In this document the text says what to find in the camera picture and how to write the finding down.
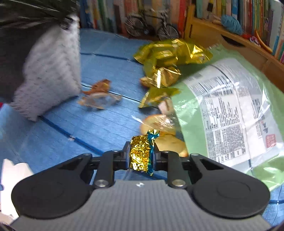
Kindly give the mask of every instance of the snack package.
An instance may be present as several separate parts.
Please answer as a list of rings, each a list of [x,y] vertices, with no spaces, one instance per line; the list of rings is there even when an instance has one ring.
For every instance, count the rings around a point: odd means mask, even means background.
[[[172,96],[188,153],[200,153],[263,181],[284,182],[284,94],[235,51],[211,49],[203,66],[180,67]]]

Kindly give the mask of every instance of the white paper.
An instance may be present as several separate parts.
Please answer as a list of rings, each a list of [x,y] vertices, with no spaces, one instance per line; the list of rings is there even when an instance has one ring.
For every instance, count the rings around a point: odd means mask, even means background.
[[[8,159],[3,160],[1,185],[4,190],[0,193],[1,212],[5,215],[17,219],[19,216],[11,200],[11,193],[14,186],[22,179],[33,175],[33,172],[26,163],[19,163],[14,165]]]

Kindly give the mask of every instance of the blue foil twist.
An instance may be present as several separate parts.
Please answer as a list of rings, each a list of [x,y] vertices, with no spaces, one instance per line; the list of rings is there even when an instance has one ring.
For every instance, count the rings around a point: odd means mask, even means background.
[[[153,175],[153,165],[152,165],[152,160],[153,160],[153,156],[154,156],[154,143],[155,143],[155,139],[159,137],[159,132],[157,129],[154,130],[149,130],[147,132],[147,138],[149,141],[149,145],[150,145],[150,151],[149,151],[149,162],[148,162],[148,174],[150,176]]]

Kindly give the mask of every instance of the gold foil wrapper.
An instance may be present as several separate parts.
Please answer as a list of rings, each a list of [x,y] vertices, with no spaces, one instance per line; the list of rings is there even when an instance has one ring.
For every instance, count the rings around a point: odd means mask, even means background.
[[[152,42],[139,48],[134,58],[144,65],[144,86],[168,87],[181,76],[177,65],[209,61],[212,54],[203,47],[182,39]]]
[[[130,142],[130,168],[153,175],[152,156],[159,131],[149,130],[146,135],[133,136]]]
[[[151,87],[144,95],[139,108],[146,108],[151,106],[158,106],[165,99],[180,93],[177,88],[157,88]]]
[[[147,76],[142,77],[140,83],[146,87],[169,87],[174,84],[180,76],[181,73],[179,69],[176,69],[175,67],[161,67],[155,70],[152,78],[148,78]]]

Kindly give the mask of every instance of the wrapped candy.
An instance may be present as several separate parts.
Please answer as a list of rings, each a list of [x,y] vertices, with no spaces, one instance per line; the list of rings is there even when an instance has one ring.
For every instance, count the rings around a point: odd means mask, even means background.
[[[130,168],[153,175],[152,158],[155,139],[159,136],[156,129],[149,130],[146,135],[133,136],[130,142]]]

